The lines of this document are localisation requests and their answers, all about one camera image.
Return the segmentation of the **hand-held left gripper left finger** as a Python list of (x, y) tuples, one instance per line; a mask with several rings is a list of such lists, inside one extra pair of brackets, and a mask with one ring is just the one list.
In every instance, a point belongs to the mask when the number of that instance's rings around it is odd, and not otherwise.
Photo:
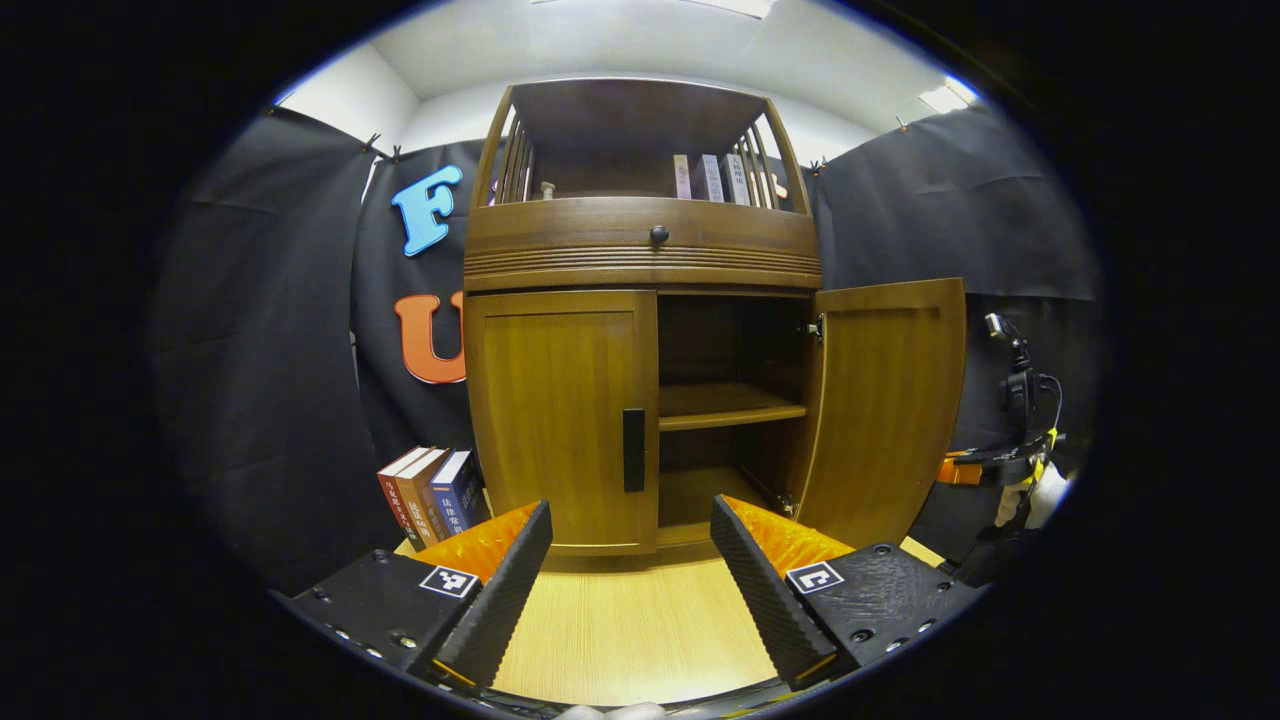
[(285, 607), (398, 673), (479, 691), (495, 680), (552, 536), (550, 505), (526, 503), (412, 556), (370, 551)]

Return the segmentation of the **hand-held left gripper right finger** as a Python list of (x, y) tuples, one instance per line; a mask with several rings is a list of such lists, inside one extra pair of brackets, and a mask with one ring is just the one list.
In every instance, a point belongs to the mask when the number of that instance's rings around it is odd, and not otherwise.
[(882, 664), (983, 596), (899, 544), (854, 548), (727, 495), (710, 502), (710, 538), (792, 691)]

